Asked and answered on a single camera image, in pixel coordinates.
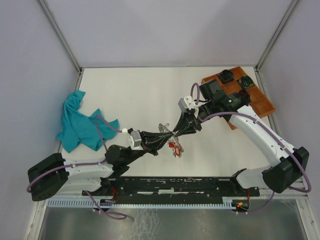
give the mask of blue towel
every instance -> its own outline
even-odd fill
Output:
[[[62,132],[56,138],[62,142],[63,148],[68,153],[80,143],[95,151],[98,151],[103,144],[95,124],[95,116],[101,115],[100,109],[95,110],[89,117],[78,112],[85,94],[84,91],[76,90],[68,96],[64,103]],[[117,133],[105,125],[101,119],[98,118],[97,122],[104,140],[115,137]],[[118,119],[110,122],[110,125],[115,129],[119,129]]]

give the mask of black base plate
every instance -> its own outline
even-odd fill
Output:
[[[118,192],[117,204],[221,204],[222,197],[260,196],[259,189],[242,188],[232,177],[131,177],[110,180],[93,196],[112,196],[113,186]]]

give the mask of white wall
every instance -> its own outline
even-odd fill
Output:
[[[291,0],[47,0],[82,67],[255,65]]]
[[[21,240],[27,170],[52,154],[77,73],[35,0],[0,1],[0,238]]]
[[[320,1],[301,1],[262,68],[284,138],[310,152],[309,198],[320,223]]]

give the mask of clear plastic object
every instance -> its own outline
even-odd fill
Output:
[[[165,125],[163,125],[162,123],[159,124],[159,131],[160,133],[168,133],[171,132],[168,127],[169,127],[169,123],[166,123]],[[179,142],[179,138],[172,136],[169,140],[168,140],[168,146],[169,148],[172,149],[172,155],[174,157],[178,156],[179,158],[181,158],[182,153],[184,152],[183,147],[181,146],[180,142]]]

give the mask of orange tray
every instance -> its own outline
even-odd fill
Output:
[[[240,67],[234,67],[229,69],[233,73],[233,81],[223,84],[218,78],[217,74],[208,76],[202,79],[201,83],[204,84],[210,80],[216,79],[220,84],[221,88],[225,91],[227,95],[234,92],[239,92],[242,87],[237,82],[241,77],[247,76],[246,72]],[[251,102],[249,105],[258,114],[260,118],[264,118],[276,111],[275,106],[270,102],[270,100],[263,94],[263,92],[254,84],[252,87],[247,88],[246,91],[250,94]],[[237,129],[236,126],[227,122],[232,130]]]

